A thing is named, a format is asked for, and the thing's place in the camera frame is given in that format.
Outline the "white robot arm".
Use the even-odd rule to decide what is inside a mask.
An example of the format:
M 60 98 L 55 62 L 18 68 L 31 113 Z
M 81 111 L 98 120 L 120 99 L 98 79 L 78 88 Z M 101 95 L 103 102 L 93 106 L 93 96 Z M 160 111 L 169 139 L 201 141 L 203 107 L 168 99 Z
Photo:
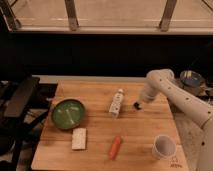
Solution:
M 196 171 L 213 171 L 213 106 L 174 83 L 171 69 L 149 71 L 139 95 L 139 104 L 152 102 L 162 93 L 204 132 Z

